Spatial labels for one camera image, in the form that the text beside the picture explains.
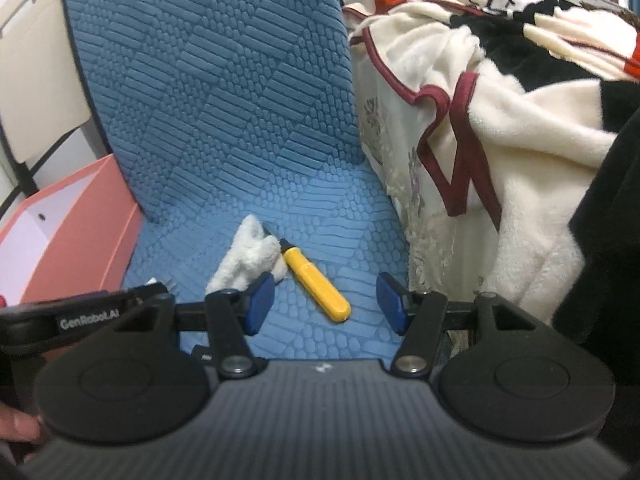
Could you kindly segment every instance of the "blue chair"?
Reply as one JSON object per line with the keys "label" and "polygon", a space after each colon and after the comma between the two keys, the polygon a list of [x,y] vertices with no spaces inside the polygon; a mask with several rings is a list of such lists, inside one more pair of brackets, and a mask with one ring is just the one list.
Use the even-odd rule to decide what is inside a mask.
{"label": "blue chair", "polygon": [[252,213],[353,309],[330,322],[289,275],[254,353],[388,362],[400,339],[375,279],[406,280],[408,253],[360,149],[339,1],[64,1],[94,118],[145,213],[124,285],[171,279],[179,301],[200,300]]}

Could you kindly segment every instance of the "white wall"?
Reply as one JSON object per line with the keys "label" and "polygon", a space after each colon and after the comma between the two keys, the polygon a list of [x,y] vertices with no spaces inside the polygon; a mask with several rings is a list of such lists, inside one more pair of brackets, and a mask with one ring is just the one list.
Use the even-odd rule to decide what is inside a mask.
{"label": "white wall", "polygon": [[[0,6],[6,1],[7,0],[0,0]],[[18,15],[13,18],[13,20],[19,19]],[[95,141],[94,139],[94,137],[97,137],[94,126],[88,124],[86,128],[78,128],[34,174],[34,181],[40,189],[56,183],[74,171],[90,164],[96,160],[98,156],[104,155],[105,151],[100,147],[92,148],[87,141],[86,135],[89,135],[94,140],[94,146],[100,144],[99,141]],[[42,155],[44,155],[44,153],[27,160],[27,166],[33,168],[42,158]],[[3,203],[15,188],[15,179],[11,174],[6,160],[3,159],[4,157],[2,157],[2,153],[0,153],[0,203]],[[23,199],[23,195],[18,195],[9,211],[0,218],[0,227],[8,221],[12,210],[15,209]]]}

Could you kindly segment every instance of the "chair backrest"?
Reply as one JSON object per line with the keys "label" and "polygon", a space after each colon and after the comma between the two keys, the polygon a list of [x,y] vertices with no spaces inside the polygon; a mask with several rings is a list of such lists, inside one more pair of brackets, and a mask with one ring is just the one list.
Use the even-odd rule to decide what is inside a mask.
{"label": "chair backrest", "polygon": [[0,121],[17,162],[43,153],[91,118],[62,0],[0,7]]}
{"label": "chair backrest", "polygon": [[339,0],[64,1],[94,119],[152,222],[364,160]]}

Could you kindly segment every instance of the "pink storage box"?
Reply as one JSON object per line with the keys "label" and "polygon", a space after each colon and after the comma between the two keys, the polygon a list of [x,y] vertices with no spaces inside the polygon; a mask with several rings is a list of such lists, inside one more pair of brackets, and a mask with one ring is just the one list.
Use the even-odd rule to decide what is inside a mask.
{"label": "pink storage box", "polygon": [[8,305],[118,290],[142,225],[113,155],[24,200],[0,231]]}

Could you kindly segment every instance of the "human hand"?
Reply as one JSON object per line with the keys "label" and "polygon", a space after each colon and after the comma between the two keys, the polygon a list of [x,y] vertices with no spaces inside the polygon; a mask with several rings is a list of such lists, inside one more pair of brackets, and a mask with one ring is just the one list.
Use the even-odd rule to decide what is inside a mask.
{"label": "human hand", "polygon": [[38,418],[0,402],[0,440],[37,444],[41,436],[42,430]]}

